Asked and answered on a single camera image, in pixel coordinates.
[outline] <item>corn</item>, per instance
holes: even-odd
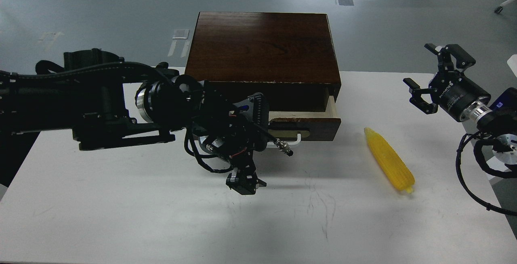
[[[371,128],[364,128],[364,134],[373,157],[375,157],[393,187],[399,191],[406,190],[406,192],[412,193],[415,178],[399,155],[381,135]]]

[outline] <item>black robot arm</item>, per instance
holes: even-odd
[[[80,150],[166,143],[171,132],[187,129],[186,150],[210,172],[229,172],[227,185],[241,194],[255,194],[265,183],[255,173],[252,154],[270,140],[269,107],[254,94],[232,104],[208,81],[198,82],[167,63],[150,67],[126,62],[99,49],[65,53],[65,65],[36,65],[37,75],[0,71],[0,149],[18,134],[72,129]],[[124,83],[142,83],[135,104],[146,123],[129,116]],[[127,137],[158,131],[158,135]],[[198,137],[201,155],[194,143]],[[282,149],[290,153],[288,146]],[[213,170],[203,158],[219,157],[230,167]]]
[[[477,139],[473,153],[476,162],[484,172],[502,178],[517,177],[517,89],[507,89],[488,106],[490,94],[464,74],[468,67],[476,63],[472,56],[457,44],[438,47],[425,44],[425,48],[437,56],[438,72],[424,89],[421,89],[411,78],[404,78],[403,82],[410,87],[412,95],[410,102],[426,114],[436,113],[440,106],[457,122],[473,120],[476,123],[479,131],[473,135],[465,135],[457,150],[458,179],[467,193],[487,209],[507,215],[517,215],[515,211],[495,207],[475,196],[467,188],[460,169],[463,149],[469,141]],[[454,68],[451,56],[456,59],[457,69]],[[423,100],[422,94],[429,94],[432,103]],[[482,152],[484,146],[491,146],[495,157],[510,171],[501,172],[490,168]]]

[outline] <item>table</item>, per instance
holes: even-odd
[[[420,85],[432,78],[341,72],[334,142],[302,142],[293,157],[257,153],[268,187],[254,196],[199,167],[183,151],[182,132],[173,143],[94,152],[80,152],[69,130],[41,133],[0,201],[0,262],[515,262],[506,218],[471,200],[456,178],[462,125],[412,106],[407,76]],[[406,162],[413,194],[391,187],[365,126]],[[471,151],[465,180],[497,203]]]

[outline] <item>floor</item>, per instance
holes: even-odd
[[[0,0],[0,70],[33,74],[41,59],[62,63],[63,52],[92,47],[128,61],[184,66],[188,43],[172,51],[172,36],[192,34],[200,11],[317,12],[328,14],[341,71],[434,73],[436,58],[423,45],[457,43],[477,60],[467,76],[497,97],[517,85],[506,64],[517,52],[517,3],[495,14],[503,1]],[[501,203],[517,209],[515,200],[502,200],[515,199],[515,182],[499,184]]]

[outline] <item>wooden box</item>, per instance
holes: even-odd
[[[233,102],[263,93],[270,129],[284,139],[299,131],[303,140],[333,140],[341,123],[328,108],[341,80],[326,14],[201,12],[185,74]]]

